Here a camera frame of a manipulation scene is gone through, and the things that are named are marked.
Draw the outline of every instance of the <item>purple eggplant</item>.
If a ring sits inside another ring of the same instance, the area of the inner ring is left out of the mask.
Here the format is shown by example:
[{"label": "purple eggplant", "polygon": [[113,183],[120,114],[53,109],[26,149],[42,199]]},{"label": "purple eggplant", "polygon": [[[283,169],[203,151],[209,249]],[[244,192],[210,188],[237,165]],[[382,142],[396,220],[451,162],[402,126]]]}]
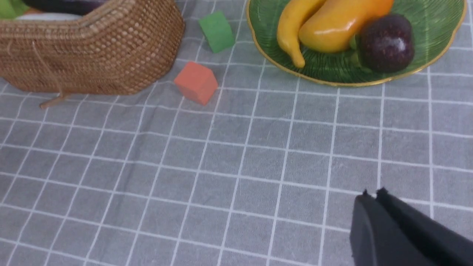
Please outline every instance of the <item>purple eggplant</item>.
[{"label": "purple eggplant", "polygon": [[399,14],[386,15],[365,26],[358,43],[364,65],[380,73],[405,69],[414,59],[411,23]]},{"label": "purple eggplant", "polygon": [[42,12],[83,16],[100,7],[107,0],[23,0],[23,2]]}]

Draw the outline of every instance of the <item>green block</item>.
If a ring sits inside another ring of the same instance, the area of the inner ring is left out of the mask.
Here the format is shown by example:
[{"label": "green block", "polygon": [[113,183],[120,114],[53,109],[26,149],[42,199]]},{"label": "green block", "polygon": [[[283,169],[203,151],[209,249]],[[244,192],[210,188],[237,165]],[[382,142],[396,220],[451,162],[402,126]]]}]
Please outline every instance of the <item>green block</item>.
[{"label": "green block", "polygon": [[205,39],[214,53],[235,45],[232,29],[222,11],[214,12],[199,20]]}]

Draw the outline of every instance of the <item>basket handle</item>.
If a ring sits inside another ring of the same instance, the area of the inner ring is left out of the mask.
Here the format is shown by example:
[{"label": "basket handle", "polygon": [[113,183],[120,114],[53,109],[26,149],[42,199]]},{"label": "basket handle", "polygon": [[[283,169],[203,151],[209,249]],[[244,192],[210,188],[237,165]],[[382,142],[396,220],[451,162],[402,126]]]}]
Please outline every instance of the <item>basket handle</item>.
[{"label": "basket handle", "polygon": [[[12,44],[13,44],[13,40],[10,40],[10,42],[8,43],[8,46],[7,46],[7,53],[8,53],[9,56],[14,57],[14,55],[11,53]],[[36,42],[32,41],[31,45],[33,47],[33,51],[34,51],[36,57],[38,58],[38,60],[43,64],[43,66],[46,68],[46,70],[48,70],[49,74],[54,78],[54,82],[56,83],[56,86],[57,86],[58,91],[59,91],[59,96],[58,97],[53,98],[53,99],[48,100],[48,101],[45,101],[45,102],[43,102],[39,105],[39,107],[41,109],[46,109],[50,106],[58,104],[61,101],[64,101],[65,99],[67,99],[67,97],[69,97],[69,94],[64,93],[64,91],[62,90],[61,84],[59,83],[56,75],[53,73],[53,71],[51,70],[49,65],[43,60],[43,58],[39,54],[38,49],[36,48]]]}]

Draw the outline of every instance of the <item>purple vegetable in basket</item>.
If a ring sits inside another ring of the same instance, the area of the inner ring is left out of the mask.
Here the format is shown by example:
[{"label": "purple vegetable in basket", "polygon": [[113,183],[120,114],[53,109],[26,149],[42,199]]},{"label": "purple vegetable in basket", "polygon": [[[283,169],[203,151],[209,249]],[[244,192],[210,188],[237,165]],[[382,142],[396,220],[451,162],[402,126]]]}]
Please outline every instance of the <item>purple vegetable in basket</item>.
[{"label": "purple vegetable in basket", "polygon": [[107,0],[23,0],[23,2],[42,12],[83,16],[100,7]]}]

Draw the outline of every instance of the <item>yellow banana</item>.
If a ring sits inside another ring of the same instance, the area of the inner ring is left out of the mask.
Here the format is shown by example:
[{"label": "yellow banana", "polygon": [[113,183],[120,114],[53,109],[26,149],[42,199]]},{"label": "yellow banana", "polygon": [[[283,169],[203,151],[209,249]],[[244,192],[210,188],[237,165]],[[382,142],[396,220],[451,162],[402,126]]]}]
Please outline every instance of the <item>yellow banana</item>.
[{"label": "yellow banana", "polygon": [[292,59],[294,65],[303,68],[306,61],[300,51],[299,29],[319,10],[326,0],[290,0],[281,13],[276,34],[279,47]]}]

